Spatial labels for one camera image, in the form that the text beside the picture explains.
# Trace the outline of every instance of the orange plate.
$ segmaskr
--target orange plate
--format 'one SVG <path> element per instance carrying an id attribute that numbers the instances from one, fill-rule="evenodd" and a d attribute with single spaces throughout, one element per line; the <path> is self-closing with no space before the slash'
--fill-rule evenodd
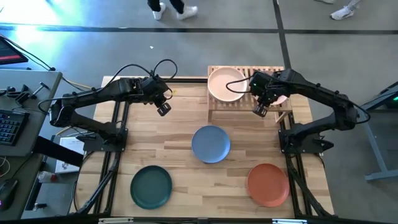
<path id="1" fill-rule="evenodd" d="M 253 200 L 266 207 L 281 205 L 289 195 L 289 180 L 272 164 L 259 164 L 251 169 L 247 185 Z"/>

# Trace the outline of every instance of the wooden tabletop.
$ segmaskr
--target wooden tabletop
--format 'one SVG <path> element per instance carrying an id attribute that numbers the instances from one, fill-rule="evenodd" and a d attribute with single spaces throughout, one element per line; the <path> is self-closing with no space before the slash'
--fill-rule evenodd
<path id="1" fill-rule="evenodd" d="M 103 85 L 111 77 L 104 77 Z M 271 163 L 286 173 L 277 132 L 279 126 L 269 113 L 265 122 L 250 112 L 217 111 L 212 123 L 223 128 L 231 139 L 231 151 L 216 164 L 204 164 L 191 151 L 194 132 L 207 125 L 207 89 L 204 83 L 169 84 L 174 96 L 168 101 L 171 112 L 161 117 L 154 105 L 130 106 L 127 128 L 129 137 L 122 155 L 116 184 L 112 216 L 129 217 L 225 217 L 225 218 L 291 218 L 292 199 L 279 207 L 255 204 L 245 185 L 251 168 Z M 292 95 L 296 122 L 312 121 L 308 100 Z M 111 121 L 114 102 L 98 104 L 94 119 Z M 121 119 L 123 106 L 119 112 Z M 76 202 L 82 206 L 98 185 L 103 152 L 94 153 L 84 164 L 77 183 Z M 303 154 L 309 189 L 333 213 L 325 171 L 319 158 Z M 164 167 L 173 180 L 170 200 L 161 208 L 144 210 L 131 199 L 130 184 L 134 174 L 148 165 Z M 108 188 L 104 191 L 103 208 Z M 303 210 L 301 192 L 298 190 Z"/>

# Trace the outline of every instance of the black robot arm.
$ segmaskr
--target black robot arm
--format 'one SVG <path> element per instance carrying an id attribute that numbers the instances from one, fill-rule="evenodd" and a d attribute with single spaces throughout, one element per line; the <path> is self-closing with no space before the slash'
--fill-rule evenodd
<path id="1" fill-rule="evenodd" d="M 98 133 L 107 142 L 120 138 L 116 123 L 101 123 L 76 113 L 77 108 L 95 105 L 105 101 L 155 104 L 161 116 L 171 107 L 166 103 L 164 93 L 170 88 L 157 75 L 145 78 L 120 78 L 104 88 L 81 93 L 65 94 L 50 107 L 50 124 L 56 127 L 77 127 Z"/>
<path id="2" fill-rule="evenodd" d="M 287 149 L 289 147 L 297 149 L 308 136 L 313 134 L 318 135 L 320 132 L 330 129 L 349 130 L 353 129 L 357 123 L 358 111 L 346 95 L 328 90 L 321 87 L 320 84 L 308 82 L 301 74 L 292 69 L 274 72 L 272 76 L 254 72 L 249 85 L 252 95 L 258 96 L 259 104 L 253 112 L 262 117 L 266 115 L 269 105 L 275 102 L 279 96 L 289 97 L 296 93 L 333 108 L 332 114 L 325 118 L 308 124 L 296 124 L 291 129 L 283 131 Z M 320 139 L 316 139 L 313 143 L 321 146 L 322 151 L 333 147 L 332 143 Z"/>

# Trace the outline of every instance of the white paper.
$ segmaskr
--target white paper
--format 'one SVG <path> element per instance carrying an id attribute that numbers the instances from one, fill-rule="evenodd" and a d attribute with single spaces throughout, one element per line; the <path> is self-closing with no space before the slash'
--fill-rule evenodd
<path id="1" fill-rule="evenodd" d="M 78 152 L 80 154 L 84 154 L 83 146 L 85 145 L 84 142 L 77 140 L 75 137 L 70 138 L 61 138 L 60 146 Z M 57 161 L 57 165 L 55 166 L 55 173 L 56 174 L 63 174 L 67 172 L 78 172 L 79 167 L 67 164 L 63 161 Z"/>

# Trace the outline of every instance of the desk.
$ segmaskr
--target desk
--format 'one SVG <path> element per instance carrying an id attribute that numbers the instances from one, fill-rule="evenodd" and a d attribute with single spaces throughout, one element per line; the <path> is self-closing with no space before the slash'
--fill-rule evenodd
<path id="1" fill-rule="evenodd" d="M 109 80 L 110 77 L 104 77 L 103 85 Z M 153 105 L 130 106 L 127 122 L 129 137 L 119 166 L 111 215 L 292 218 L 294 211 L 290 196 L 279 207 L 260 207 L 248 196 L 245 188 L 248 172 L 258 164 L 272 163 L 287 172 L 285 157 L 279 152 L 279 126 L 275 124 L 274 115 L 267 115 L 262 122 L 253 113 L 215 112 L 212 123 L 226 130 L 232 147 L 225 160 L 216 164 L 204 164 L 195 158 L 190 144 L 193 133 L 207 125 L 206 83 L 168 85 L 175 93 L 168 101 L 172 110 L 166 116 L 160 117 Z M 293 95 L 291 101 L 296 122 L 311 122 L 308 100 Z M 98 104 L 94 118 L 101 122 L 111 121 L 113 106 L 114 102 Z M 103 156 L 104 153 L 95 152 L 82 167 L 76 191 L 79 206 L 86 202 L 98 185 Z M 309 189 L 324 208 L 333 213 L 321 161 L 312 154 L 303 154 L 302 157 Z M 174 185 L 170 200 L 155 210 L 139 208 L 129 192 L 134 174 L 148 165 L 164 167 L 170 173 Z M 108 189 L 105 189 L 102 208 L 107 195 Z M 300 191 L 298 195 L 303 210 Z"/>
<path id="2" fill-rule="evenodd" d="M 22 84 L 27 85 L 31 91 L 36 90 L 40 86 L 40 82 L 45 83 L 49 88 L 48 90 L 41 90 L 37 94 L 36 100 L 27 100 L 24 105 L 28 108 L 37 109 L 37 103 L 39 101 L 52 98 L 55 95 L 55 91 L 58 88 L 62 74 L 60 72 L 40 72 L 40 71 L 28 71 L 28 70 L 0 70 L 1 88 L 7 86 L 13 86 L 19 91 L 22 88 Z M 50 103 L 44 103 L 43 108 L 47 110 Z M 11 110 L 17 107 L 14 99 L 6 96 L 0 96 L 0 108 L 5 110 Z M 0 156 L 7 156 L 7 160 L 10 162 L 11 169 L 7 175 L 0 178 L 0 181 L 11 178 L 15 173 L 16 169 L 26 160 L 26 157 L 12 157 L 17 153 L 16 151 L 21 150 L 23 155 L 28 155 L 33 150 L 35 140 L 40 133 L 42 128 L 45 115 L 42 113 L 28 111 L 30 113 L 29 120 L 26 124 L 25 130 L 23 130 L 20 138 L 14 147 L 0 145 Z M 16 197 L 11 207 L 0 213 L 0 220 L 15 220 L 20 219 L 26 200 L 29 196 L 30 190 L 36 179 L 37 171 L 42 163 L 43 155 L 34 154 L 32 158 L 20 169 L 16 178 L 19 181 L 18 190 Z"/>

